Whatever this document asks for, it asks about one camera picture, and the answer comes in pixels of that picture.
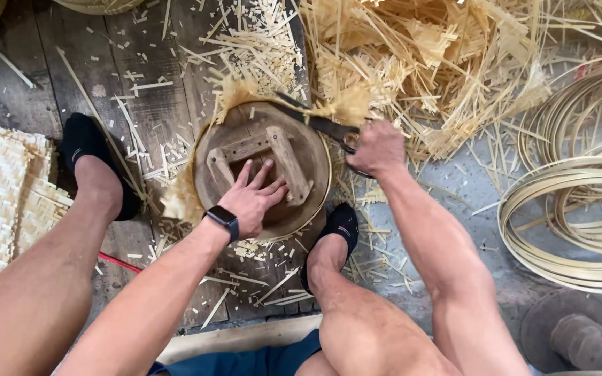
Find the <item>round wooden stool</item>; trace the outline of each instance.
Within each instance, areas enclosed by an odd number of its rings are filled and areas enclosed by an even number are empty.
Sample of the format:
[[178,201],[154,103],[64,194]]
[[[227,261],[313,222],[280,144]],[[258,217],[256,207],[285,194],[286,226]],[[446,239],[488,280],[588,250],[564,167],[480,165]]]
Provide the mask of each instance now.
[[197,142],[194,183],[205,208],[217,204],[247,159],[253,160],[249,180],[267,158],[275,161],[264,187],[285,176],[290,192],[266,213],[258,239],[292,234],[324,207],[331,176],[326,144],[313,129],[268,102],[232,108],[223,124],[213,125]]

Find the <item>hand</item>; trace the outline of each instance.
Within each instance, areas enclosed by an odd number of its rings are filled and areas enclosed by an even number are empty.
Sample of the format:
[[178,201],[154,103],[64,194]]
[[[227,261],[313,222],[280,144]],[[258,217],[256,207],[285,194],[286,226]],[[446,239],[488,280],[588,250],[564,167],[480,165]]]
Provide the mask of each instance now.
[[367,121],[359,131],[356,153],[347,155],[345,160],[352,167],[378,178],[392,167],[406,163],[403,135],[389,121]]
[[241,240],[262,233],[264,213],[273,205],[282,201],[289,191],[287,183],[282,177],[268,187],[260,189],[264,179],[266,179],[266,174],[272,166],[273,160],[267,159],[252,182],[247,184],[247,177],[252,168],[252,160],[248,160],[241,173],[238,174],[236,183],[217,203],[238,218],[238,230],[241,234]]

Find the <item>forearm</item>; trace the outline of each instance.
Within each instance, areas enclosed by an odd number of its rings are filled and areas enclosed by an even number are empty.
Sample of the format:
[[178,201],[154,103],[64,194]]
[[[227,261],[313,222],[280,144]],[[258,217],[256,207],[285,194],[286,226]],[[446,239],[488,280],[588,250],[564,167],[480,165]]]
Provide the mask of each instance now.
[[491,276],[464,227],[410,176],[404,166],[378,176],[403,245],[432,296]]
[[145,374],[228,242],[229,234],[222,227],[204,219],[106,306],[57,374]]

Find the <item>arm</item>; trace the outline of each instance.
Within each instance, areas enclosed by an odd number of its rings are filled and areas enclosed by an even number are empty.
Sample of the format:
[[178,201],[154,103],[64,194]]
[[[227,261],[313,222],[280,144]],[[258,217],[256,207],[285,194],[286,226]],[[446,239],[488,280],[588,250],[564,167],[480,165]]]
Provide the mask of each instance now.
[[410,176],[403,137],[388,122],[367,124],[348,162],[374,175],[385,192],[403,245],[433,303],[440,351],[464,376],[529,376],[496,302],[494,281],[471,237]]
[[[283,179],[260,189],[272,162],[267,160],[246,185],[249,160],[218,203],[238,218],[241,238],[261,233],[263,214],[288,191]],[[196,286],[229,238],[226,229],[204,218],[107,305],[57,374],[144,375],[175,333]]]

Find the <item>black sock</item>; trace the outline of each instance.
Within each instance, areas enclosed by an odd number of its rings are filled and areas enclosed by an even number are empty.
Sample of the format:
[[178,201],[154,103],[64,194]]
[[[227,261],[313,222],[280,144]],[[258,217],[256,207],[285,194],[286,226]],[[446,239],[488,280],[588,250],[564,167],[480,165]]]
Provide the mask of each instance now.
[[71,114],[64,124],[64,135],[60,150],[64,154],[67,167],[74,172],[76,161],[83,155],[94,155],[113,170],[122,184],[122,209],[116,221],[126,221],[136,216],[141,201],[134,190],[125,182],[115,166],[104,134],[94,121],[77,112]]
[[[347,257],[345,262],[350,258],[350,255],[356,248],[356,244],[359,241],[359,221],[356,218],[355,210],[347,202],[341,203],[336,206],[328,218],[326,218],[326,225],[322,229],[322,232],[317,237],[319,241],[325,235],[338,234],[343,236],[343,239],[347,242]],[[301,268],[301,286],[305,289],[308,294],[312,294],[310,287],[308,286],[308,258],[306,256],[306,263]]]

